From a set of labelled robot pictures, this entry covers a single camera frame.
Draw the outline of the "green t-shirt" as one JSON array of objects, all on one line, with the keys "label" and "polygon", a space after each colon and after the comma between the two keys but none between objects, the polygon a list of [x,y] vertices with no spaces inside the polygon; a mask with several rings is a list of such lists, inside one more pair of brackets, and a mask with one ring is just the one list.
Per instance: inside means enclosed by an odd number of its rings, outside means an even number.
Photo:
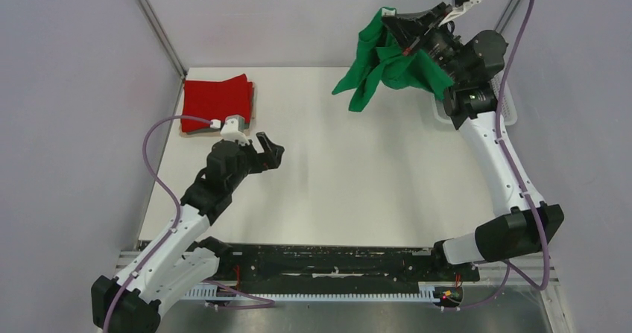
[{"label": "green t-shirt", "polygon": [[381,7],[359,31],[355,59],[338,81],[332,95],[353,90],[348,110],[361,112],[374,96],[379,84],[401,90],[408,87],[427,91],[444,99],[444,91],[455,81],[429,55],[419,51],[405,55],[382,22],[384,15],[396,15],[392,7]]}]

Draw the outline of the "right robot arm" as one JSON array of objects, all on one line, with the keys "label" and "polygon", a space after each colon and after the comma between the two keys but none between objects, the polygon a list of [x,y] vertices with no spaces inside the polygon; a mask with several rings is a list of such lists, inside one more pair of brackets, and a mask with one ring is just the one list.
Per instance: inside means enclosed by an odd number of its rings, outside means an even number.
[{"label": "right robot arm", "polygon": [[473,151],[491,196],[494,219],[434,244],[430,268],[439,279],[452,278],[461,264],[542,252],[564,220],[562,208],[548,204],[531,183],[507,135],[503,96],[492,84],[505,68],[505,38],[483,30],[462,43],[444,21],[450,9],[441,3],[421,13],[382,16],[405,56],[418,55],[453,80],[442,90],[443,108]]}]

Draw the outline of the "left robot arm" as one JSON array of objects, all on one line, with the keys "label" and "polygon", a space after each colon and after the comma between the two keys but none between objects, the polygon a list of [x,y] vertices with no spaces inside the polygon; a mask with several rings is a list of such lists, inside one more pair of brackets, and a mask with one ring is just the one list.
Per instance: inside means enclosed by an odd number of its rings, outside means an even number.
[{"label": "left robot arm", "polygon": [[114,277],[98,277],[91,287],[92,320],[103,332],[155,332],[167,311],[210,276],[227,278],[231,255],[217,249],[186,249],[228,208],[233,193],[249,175],[277,169],[285,149],[266,133],[250,139],[222,139],[206,157],[193,183],[176,202],[176,213],[161,233]]}]

